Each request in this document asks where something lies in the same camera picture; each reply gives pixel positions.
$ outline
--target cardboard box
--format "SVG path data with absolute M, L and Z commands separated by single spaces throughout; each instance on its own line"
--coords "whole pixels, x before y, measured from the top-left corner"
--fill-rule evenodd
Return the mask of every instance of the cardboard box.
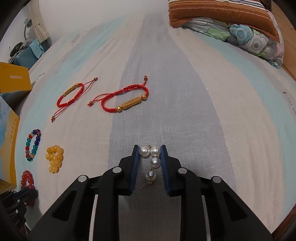
M 31 90 L 27 68 L 0 62 L 0 96 L 11 108 L 20 103 Z
M 20 118 L 0 97 L 0 190 L 17 185 L 15 173 L 15 143 Z

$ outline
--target blue gripper pad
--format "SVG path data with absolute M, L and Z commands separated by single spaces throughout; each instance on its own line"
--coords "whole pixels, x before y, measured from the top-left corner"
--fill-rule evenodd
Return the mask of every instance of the blue gripper pad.
M 167 195 L 170 195 L 171 190 L 169 185 L 169 174 L 168 174 L 168 167 L 166 164 L 163 146 L 160 147 L 160 160 L 161 160 L 161 170 L 163 172 L 163 182 L 165 185 L 165 191 L 167 192 Z
M 138 173 L 138 167 L 140 164 L 140 153 L 139 153 L 140 147 L 137 146 L 136 154 L 135 154 L 135 159 L 133 161 L 133 168 L 131 170 L 131 184 L 130 184 L 130 192 L 133 194 L 133 191 L 135 190 L 136 186 L 136 179 L 137 179 L 137 173 Z

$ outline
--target beige curtain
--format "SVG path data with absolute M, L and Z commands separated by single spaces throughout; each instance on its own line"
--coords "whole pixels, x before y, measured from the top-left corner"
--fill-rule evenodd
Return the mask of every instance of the beige curtain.
M 42 22 L 39 10 L 39 0 L 31 0 L 27 5 L 28 12 L 31 16 L 34 32 L 40 43 L 49 38 L 49 34 Z

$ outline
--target orange pillow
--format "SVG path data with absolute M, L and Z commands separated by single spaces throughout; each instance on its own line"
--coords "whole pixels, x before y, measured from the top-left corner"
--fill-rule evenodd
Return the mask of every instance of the orange pillow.
M 279 34 L 260 0 L 169 0 L 173 27 L 197 17 L 239 23 L 260 30 L 277 42 Z

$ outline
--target silver screw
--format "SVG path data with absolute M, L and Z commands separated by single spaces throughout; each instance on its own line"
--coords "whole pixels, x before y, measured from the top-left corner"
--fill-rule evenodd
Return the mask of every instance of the silver screw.
M 121 170 L 122 170 L 122 169 L 121 169 L 120 167 L 114 167 L 112 171 L 113 171 L 114 173 L 120 173 Z
M 87 176 L 85 176 L 85 175 L 81 175 L 81 176 L 78 177 L 78 181 L 81 182 L 81 183 L 85 182 L 86 180 L 87 180 Z
M 180 174 L 186 174 L 187 173 L 187 170 L 185 168 L 181 167 L 181 168 L 178 169 L 178 172 Z
M 221 178 L 220 177 L 213 177 L 213 182 L 220 183 L 221 182 Z

